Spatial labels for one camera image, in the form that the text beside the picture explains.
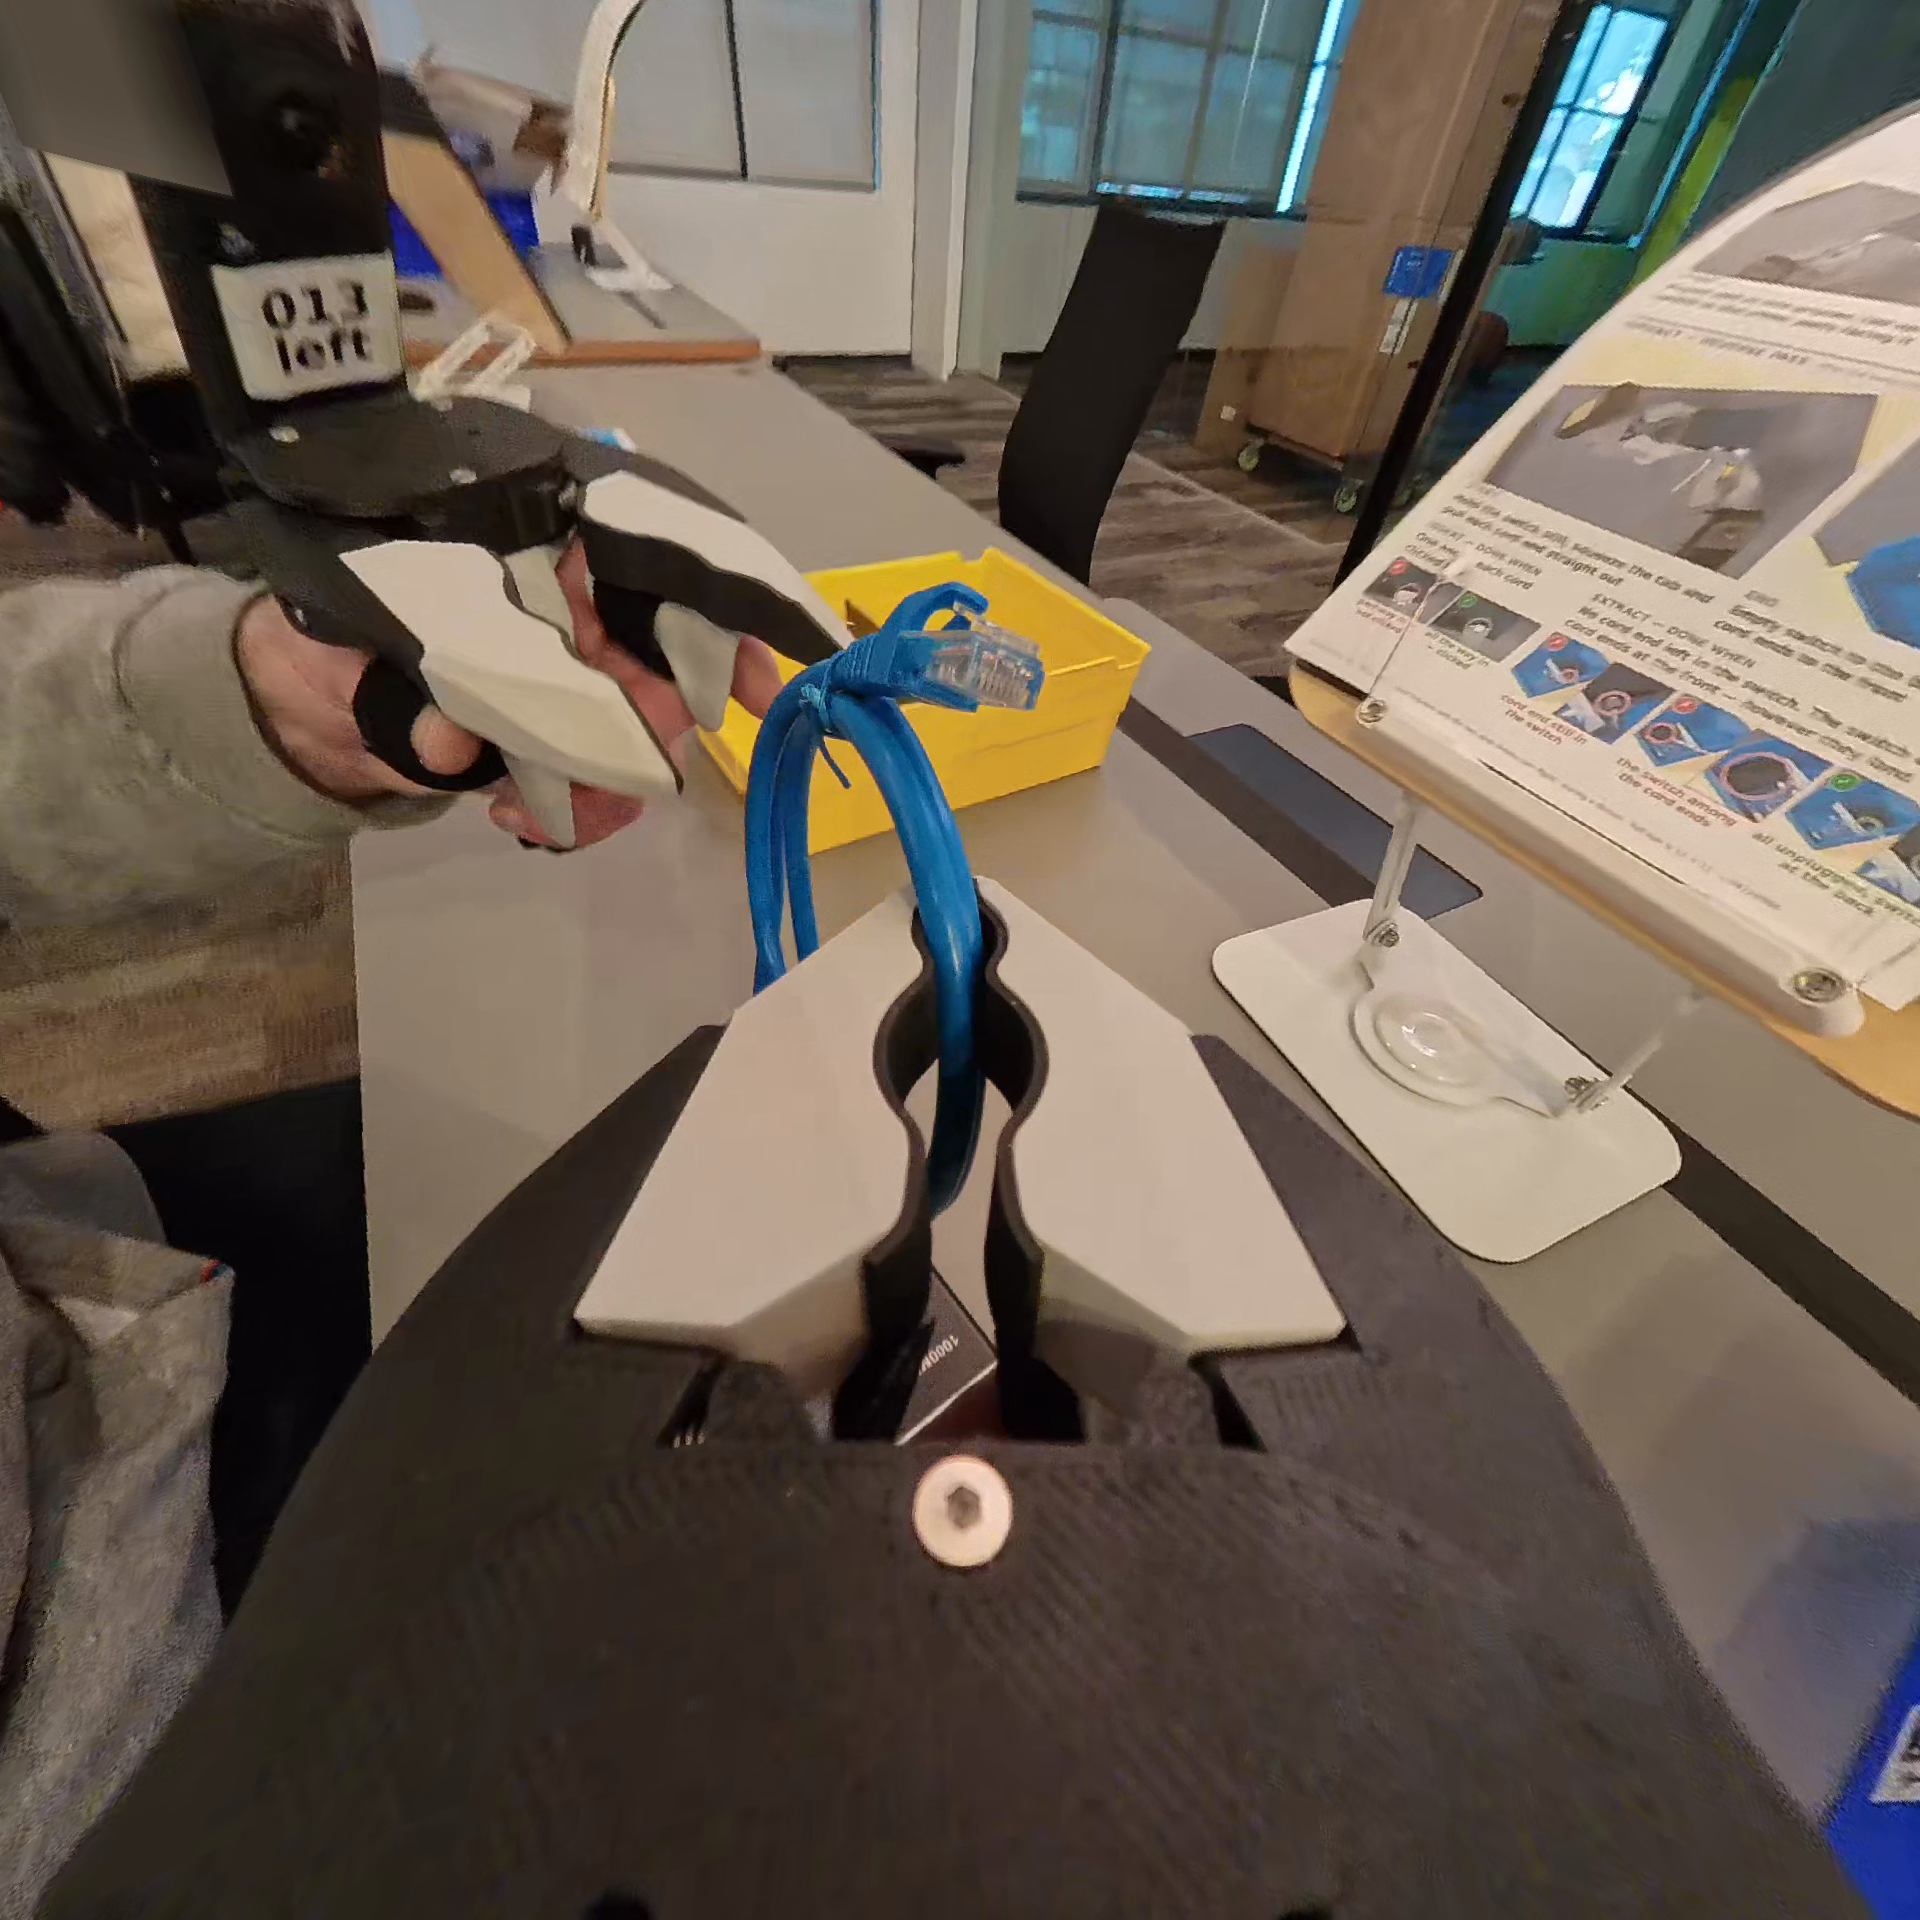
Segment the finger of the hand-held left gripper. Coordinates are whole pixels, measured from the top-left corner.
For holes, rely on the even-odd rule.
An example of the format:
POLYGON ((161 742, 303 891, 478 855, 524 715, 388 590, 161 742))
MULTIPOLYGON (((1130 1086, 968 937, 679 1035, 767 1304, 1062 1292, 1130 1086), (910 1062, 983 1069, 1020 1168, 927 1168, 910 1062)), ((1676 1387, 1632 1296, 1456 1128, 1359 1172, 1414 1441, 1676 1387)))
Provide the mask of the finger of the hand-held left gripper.
POLYGON ((576 535, 608 635, 674 680, 701 728, 726 715, 742 638, 796 664, 850 645, 845 619, 765 535, 646 471, 590 480, 576 535))
POLYGON ((417 641, 432 704, 498 747, 548 841, 576 848, 576 785, 654 804, 681 790, 681 769, 626 689, 583 661, 560 559, 560 544, 500 557, 424 539, 343 552, 417 641))

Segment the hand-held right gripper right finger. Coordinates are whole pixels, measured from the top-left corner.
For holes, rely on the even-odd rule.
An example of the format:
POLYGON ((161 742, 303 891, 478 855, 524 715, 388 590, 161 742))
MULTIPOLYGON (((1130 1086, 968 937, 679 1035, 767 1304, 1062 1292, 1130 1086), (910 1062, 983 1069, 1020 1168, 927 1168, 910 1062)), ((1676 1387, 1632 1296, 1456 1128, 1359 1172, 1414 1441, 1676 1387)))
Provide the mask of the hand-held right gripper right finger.
POLYGON ((1162 1363, 1337 1343, 1348 1321, 1188 1023, 975 888, 975 1055, 1007 1108, 983 1244, 1005 1431, 1129 1417, 1162 1363))

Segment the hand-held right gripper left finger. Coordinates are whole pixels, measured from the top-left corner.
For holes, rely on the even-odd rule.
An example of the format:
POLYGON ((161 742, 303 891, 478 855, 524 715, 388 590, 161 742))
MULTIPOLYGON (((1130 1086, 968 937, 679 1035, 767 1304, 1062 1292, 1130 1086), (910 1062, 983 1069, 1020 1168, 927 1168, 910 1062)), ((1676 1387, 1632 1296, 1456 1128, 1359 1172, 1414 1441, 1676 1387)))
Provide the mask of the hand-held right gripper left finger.
POLYGON ((906 891, 726 1023, 576 1307, 896 1439, 922 1357, 922 942, 906 891))

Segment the yellow plastic bin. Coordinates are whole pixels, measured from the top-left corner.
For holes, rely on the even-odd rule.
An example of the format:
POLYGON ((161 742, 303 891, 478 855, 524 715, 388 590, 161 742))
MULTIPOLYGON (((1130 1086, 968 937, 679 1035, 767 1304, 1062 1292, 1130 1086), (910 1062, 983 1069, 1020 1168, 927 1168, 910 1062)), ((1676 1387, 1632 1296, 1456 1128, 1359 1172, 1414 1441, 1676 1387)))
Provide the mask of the yellow plastic bin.
POLYGON ((872 631, 911 592, 967 584, 988 598, 990 621, 1039 647, 1044 684, 1030 710, 902 707, 952 808, 1096 767, 1149 653, 1114 617, 998 544, 970 557, 944 551, 814 566, 806 579, 853 635, 872 631))

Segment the blue plastic bin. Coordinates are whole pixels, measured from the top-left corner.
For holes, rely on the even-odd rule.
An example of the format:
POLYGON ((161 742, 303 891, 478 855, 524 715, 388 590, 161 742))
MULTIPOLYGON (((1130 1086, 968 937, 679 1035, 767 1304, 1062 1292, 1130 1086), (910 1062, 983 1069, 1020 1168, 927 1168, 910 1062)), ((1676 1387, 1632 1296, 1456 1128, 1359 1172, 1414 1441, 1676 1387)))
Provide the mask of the blue plastic bin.
POLYGON ((1888 1679, 1821 1830, 1876 1918, 1918 1915, 1918 1645, 1888 1679))

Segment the person's left hand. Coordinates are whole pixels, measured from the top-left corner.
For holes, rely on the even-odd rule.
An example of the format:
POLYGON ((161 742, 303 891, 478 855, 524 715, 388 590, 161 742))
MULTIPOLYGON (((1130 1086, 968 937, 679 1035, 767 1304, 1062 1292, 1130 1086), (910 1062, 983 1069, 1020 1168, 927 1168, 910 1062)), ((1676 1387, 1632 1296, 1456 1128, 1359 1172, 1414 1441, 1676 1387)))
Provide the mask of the person's left hand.
MULTIPOLYGON (((605 633, 577 544, 560 559, 558 583, 566 596, 577 655, 616 680, 669 757, 682 760, 682 742, 694 728, 694 715, 671 684, 652 675, 605 633)), ((383 798, 446 798, 407 781, 367 751, 351 715, 351 694, 369 655, 303 635, 272 598, 255 598, 246 609, 238 624, 232 655, 261 733, 305 784, 354 806, 383 798)), ((780 687, 775 653, 756 638, 736 640, 733 702, 754 715, 765 715, 780 687)), ((446 720, 442 710, 424 707, 413 723, 413 749, 424 767, 449 776, 472 766, 481 739, 446 720)), ((512 776, 486 790, 486 815, 494 827, 528 848, 562 851, 562 841, 541 827, 512 776)), ((641 801, 576 784, 570 815, 570 846, 590 848, 633 824, 641 815, 641 801)))

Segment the black office chair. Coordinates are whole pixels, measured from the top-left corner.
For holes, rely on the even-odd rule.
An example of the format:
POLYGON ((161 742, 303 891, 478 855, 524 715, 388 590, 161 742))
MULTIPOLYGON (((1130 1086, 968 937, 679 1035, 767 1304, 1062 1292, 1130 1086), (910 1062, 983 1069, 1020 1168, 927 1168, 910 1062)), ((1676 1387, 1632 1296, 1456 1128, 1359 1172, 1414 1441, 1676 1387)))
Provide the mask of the black office chair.
POLYGON ((1223 222, 1101 206, 1026 379, 998 453, 998 527, 1080 584, 1223 232, 1223 222))

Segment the person's dark pants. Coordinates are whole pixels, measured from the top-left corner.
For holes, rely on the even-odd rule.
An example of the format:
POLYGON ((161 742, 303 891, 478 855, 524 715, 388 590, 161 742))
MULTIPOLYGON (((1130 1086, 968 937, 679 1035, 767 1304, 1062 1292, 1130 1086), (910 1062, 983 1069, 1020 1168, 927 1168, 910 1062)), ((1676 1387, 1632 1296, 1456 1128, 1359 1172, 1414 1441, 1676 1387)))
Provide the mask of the person's dark pants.
POLYGON ((272 1527, 372 1350, 356 1076, 112 1124, 165 1240, 231 1270, 209 1433, 212 1568, 240 1601, 272 1527))

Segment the large paned window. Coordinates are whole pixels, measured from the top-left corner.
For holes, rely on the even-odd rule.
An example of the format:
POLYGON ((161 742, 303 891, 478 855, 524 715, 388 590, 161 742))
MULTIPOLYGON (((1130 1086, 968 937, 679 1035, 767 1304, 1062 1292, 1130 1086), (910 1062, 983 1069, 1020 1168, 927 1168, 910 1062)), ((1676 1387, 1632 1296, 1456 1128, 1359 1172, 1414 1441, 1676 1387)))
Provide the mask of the large paned window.
POLYGON ((1359 3, 1037 3, 1017 196, 1300 220, 1359 3))
POLYGON ((1641 117, 1641 96, 1665 56, 1673 9, 1665 3, 1588 9, 1520 179, 1511 222, 1561 237, 1588 229, 1641 117))

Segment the person's grey sweatshirt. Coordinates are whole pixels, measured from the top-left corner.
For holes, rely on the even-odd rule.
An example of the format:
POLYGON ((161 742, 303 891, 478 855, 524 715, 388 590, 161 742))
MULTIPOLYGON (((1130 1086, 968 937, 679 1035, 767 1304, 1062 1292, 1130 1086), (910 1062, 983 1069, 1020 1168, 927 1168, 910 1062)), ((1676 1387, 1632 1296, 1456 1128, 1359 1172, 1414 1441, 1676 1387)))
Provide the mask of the person's grey sweatshirt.
POLYGON ((1 1153, 1 1915, 31 1915, 201 1678, 231 1273, 105 1136, 1 1153))

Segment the large cardboard box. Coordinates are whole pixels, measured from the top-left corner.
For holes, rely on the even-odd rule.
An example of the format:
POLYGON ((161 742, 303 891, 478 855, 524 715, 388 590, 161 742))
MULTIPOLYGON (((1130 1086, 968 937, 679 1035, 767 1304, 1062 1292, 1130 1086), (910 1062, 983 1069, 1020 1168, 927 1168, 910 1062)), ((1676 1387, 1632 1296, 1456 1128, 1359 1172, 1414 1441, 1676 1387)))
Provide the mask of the large cardboard box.
POLYGON ((1351 513, 1537 78, 1556 5, 1358 5, 1302 212, 1234 243, 1192 443, 1351 513))

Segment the laminated instruction sheet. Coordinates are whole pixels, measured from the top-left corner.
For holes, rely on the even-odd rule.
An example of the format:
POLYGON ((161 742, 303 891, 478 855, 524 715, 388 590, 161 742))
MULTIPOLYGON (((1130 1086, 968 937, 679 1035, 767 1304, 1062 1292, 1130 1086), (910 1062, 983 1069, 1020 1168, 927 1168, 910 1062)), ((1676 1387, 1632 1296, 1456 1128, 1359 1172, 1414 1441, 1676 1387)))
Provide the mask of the laminated instruction sheet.
POLYGON ((1914 107, 1626 293, 1292 659, 1809 1031, 1914 1004, 1914 107))

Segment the black pole stand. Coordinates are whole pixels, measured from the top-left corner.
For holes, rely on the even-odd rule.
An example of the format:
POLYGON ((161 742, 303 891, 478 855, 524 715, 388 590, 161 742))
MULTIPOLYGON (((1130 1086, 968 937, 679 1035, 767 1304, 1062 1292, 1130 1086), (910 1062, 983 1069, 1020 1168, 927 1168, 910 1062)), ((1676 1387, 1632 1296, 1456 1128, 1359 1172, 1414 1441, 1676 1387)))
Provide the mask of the black pole stand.
POLYGON ((1512 111, 1504 119, 1504 143, 1496 151, 1494 168, 1488 173, 1486 190, 1479 199, 1474 225, 1456 256, 1428 345, 1407 384, 1407 396, 1388 437, 1376 476, 1369 480, 1354 510, 1351 539, 1333 575, 1334 584, 1344 584, 1370 557, 1393 512, 1407 505, 1412 472, 1428 431, 1441 412, 1468 333, 1481 311, 1512 199, 1591 13, 1592 3, 1561 3, 1543 15, 1536 67, 1532 69, 1527 88, 1516 99, 1512 111))

